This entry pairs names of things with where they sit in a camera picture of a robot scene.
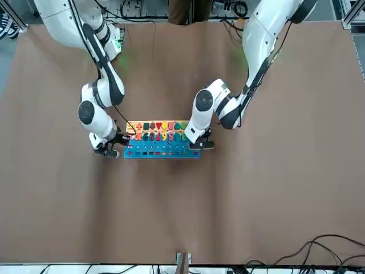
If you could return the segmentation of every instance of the brown table surface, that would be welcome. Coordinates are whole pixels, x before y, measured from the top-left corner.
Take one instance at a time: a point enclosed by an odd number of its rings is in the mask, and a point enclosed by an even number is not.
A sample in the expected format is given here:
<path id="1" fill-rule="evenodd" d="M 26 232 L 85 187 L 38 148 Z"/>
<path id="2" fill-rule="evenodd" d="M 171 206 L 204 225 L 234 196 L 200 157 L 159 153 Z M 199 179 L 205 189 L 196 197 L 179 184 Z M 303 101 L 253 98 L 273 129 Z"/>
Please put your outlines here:
<path id="1" fill-rule="evenodd" d="M 130 120 L 189 119 L 215 79 L 235 94 L 245 84 L 240 43 L 222 23 L 127 30 L 114 66 Z M 190 252 L 195 264 L 270 264 L 322 233 L 365 242 L 365 84 L 339 22 L 293 26 L 244 126 L 214 126 L 216 147 L 200 160 L 95 155 L 77 119 L 95 79 L 86 52 L 43 26 L 19 37 L 0 101 L 0 261 L 172 264 Z M 319 247 L 308 263 L 335 264 Z"/>

